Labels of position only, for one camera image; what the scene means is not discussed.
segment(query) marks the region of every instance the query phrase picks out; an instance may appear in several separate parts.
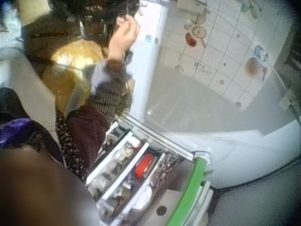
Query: green edge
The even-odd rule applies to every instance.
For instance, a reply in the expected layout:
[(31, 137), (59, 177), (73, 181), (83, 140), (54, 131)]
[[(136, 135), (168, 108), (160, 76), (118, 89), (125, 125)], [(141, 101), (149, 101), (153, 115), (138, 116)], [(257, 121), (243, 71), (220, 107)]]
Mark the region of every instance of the green edge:
[(183, 192), (182, 197), (180, 198), (173, 214), (171, 215), (167, 226), (182, 226), (184, 224), (197, 196), (198, 189), (203, 180), (205, 168), (206, 161), (202, 158), (198, 158), (185, 191)]

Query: fingers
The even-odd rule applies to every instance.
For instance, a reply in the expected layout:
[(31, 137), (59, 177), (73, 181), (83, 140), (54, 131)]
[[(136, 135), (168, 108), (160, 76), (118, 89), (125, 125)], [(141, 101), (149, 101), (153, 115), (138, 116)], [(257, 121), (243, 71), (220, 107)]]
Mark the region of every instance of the fingers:
[(140, 30), (140, 25), (130, 15), (126, 15), (126, 20), (130, 23), (130, 29), (129, 29), (128, 35), (130, 37), (136, 38), (139, 33), (139, 30)]
[(116, 19), (116, 24), (117, 24), (118, 26), (122, 26), (122, 24), (123, 24), (125, 21), (126, 21), (125, 18), (117, 17), (117, 19)]
[(127, 33), (128, 29), (130, 27), (130, 24), (128, 21), (125, 21), (116, 31), (116, 33), (120, 35), (124, 35)]

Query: red object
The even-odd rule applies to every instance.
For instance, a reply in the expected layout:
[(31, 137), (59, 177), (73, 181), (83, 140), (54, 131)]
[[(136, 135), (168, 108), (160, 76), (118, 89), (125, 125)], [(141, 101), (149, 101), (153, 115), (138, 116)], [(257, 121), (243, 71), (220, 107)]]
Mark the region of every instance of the red object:
[(197, 45), (197, 41), (192, 37), (190, 33), (186, 34), (186, 42), (191, 47), (195, 47)]
[(152, 154), (146, 154), (135, 169), (135, 176), (139, 179), (143, 178), (144, 173), (147, 171), (151, 162), (153, 161), (154, 156)]

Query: hand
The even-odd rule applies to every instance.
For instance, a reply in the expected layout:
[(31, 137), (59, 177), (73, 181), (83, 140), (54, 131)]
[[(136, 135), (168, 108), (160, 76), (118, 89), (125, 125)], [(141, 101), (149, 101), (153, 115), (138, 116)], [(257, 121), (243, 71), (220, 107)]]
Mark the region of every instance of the hand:
[(130, 49), (137, 39), (140, 25), (129, 15), (126, 15), (125, 19), (117, 17), (116, 24), (119, 28), (110, 40), (108, 60), (122, 61), (124, 52)]

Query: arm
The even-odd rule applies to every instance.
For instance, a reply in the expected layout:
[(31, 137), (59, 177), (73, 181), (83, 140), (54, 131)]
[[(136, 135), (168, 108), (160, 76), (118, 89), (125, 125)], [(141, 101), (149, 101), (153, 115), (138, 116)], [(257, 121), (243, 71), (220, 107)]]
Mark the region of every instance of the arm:
[(88, 168), (94, 163), (105, 132), (115, 118), (115, 109), (126, 84), (123, 53), (135, 42), (140, 29), (132, 17), (126, 16), (126, 19), (117, 19), (120, 27), (110, 41), (108, 60), (96, 65), (86, 105), (67, 118), (69, 133)]

